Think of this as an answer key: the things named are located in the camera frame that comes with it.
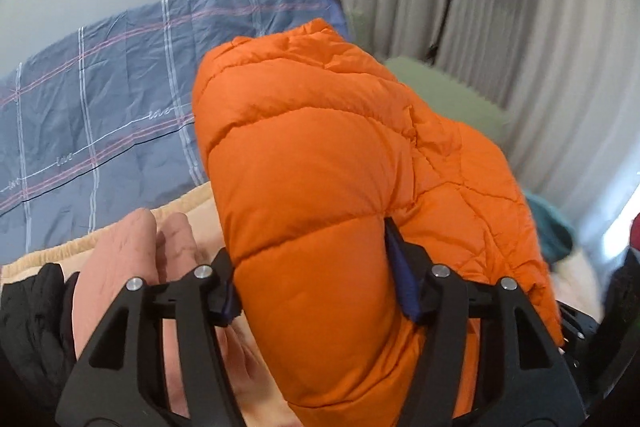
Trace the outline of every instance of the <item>quilted fabric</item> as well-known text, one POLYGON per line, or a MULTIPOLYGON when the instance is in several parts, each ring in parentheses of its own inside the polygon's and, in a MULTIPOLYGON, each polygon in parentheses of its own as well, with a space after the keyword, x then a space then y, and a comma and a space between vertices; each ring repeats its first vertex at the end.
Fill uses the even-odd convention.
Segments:
MULTIPOLYGON (((424 335, 396 303, 385 216, 466 279, 515 277, 562 341, 499 149, 322 20, 209 52, 193 110, 249 324, 306 427, 390 427, 406 397, 424 335)), ((471 406, 475 326, 456 414, 471 406)))

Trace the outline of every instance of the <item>orange puffer jacket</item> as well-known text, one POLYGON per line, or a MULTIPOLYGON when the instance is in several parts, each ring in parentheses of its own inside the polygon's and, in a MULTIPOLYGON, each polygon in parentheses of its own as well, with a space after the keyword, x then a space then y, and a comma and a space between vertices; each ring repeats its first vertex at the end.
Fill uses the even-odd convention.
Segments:
MULTIPOLYGON (((305 427, 391 427, 423 332, 396 302, 383 219, 462 277, 515 277, 561 344, 536 230, 505 158, 321 20, 204 58, 200 152, 242 303, 305 427)), ((470 410, 470 322, 456 415, 470 410)))

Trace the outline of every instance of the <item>green cushion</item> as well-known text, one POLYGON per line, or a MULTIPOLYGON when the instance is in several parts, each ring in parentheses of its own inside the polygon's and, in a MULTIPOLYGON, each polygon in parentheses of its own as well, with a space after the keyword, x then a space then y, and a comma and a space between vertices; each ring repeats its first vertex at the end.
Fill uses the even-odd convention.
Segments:
POLYGON ((470 125, 498 145, 504 140, 506 112, 454 77, 407 57, 390 58, 385 66, 438 114, 470 125))

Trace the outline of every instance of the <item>silver screw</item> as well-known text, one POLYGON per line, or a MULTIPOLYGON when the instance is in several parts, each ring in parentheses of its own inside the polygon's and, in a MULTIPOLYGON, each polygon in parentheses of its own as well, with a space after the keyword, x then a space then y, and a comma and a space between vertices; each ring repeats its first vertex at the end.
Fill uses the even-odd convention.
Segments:
POLYGON ((505 290, 513 291, 518 287, 518 283, 511 277, 503 277, 502 279, 500 279, 500 286, 502 286, 505 290))
POLYGON ((140 277, 132 277, 127 281, 127 290, 134 292, 142 288, 144 284, 143 280, 140 277))
POLYGON ((198 279, 206 279, 207 277, 211 277, 212 273, 213 273, 213 268, 210 267, 208 264, 202 264, 193 271, 193 274, 198 279))
POLYGON ((431 273, 434 276, 444 279, 445 277, 449 277, 451 275, 451 269, 444 264, 434 264, 431 268, 431 273))

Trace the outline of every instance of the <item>curtain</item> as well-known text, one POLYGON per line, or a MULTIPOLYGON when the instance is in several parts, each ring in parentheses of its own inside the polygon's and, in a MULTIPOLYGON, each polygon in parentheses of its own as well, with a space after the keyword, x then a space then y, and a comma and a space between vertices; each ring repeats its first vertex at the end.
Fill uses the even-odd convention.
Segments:
MULTIPOLYGON (((423 58, 443 6, 356 0, 377 57, 423 58)), ((507 110, 516 177, 597 253, 640 181, 640 0, 452 0, 436 66, 507 110)))

